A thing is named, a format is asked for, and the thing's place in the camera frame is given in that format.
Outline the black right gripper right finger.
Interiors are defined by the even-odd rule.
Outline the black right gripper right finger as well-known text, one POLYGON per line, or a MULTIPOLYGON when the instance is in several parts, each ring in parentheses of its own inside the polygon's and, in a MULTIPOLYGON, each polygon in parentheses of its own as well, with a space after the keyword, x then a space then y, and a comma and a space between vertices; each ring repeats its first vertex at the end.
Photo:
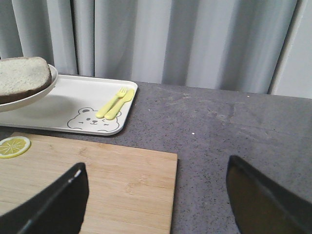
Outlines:
POLYGON ((239 156, 230 156, 227 193, 242 234, 310 234, 312 205, 239 156))

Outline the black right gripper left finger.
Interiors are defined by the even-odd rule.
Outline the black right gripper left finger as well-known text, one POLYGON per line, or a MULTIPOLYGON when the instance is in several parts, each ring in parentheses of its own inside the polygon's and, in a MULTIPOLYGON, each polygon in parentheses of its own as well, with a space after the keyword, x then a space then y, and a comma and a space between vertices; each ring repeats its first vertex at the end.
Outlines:
POLYGON ((2 234, 78 234, 89 197, 84 163, 0 217, 2 234))

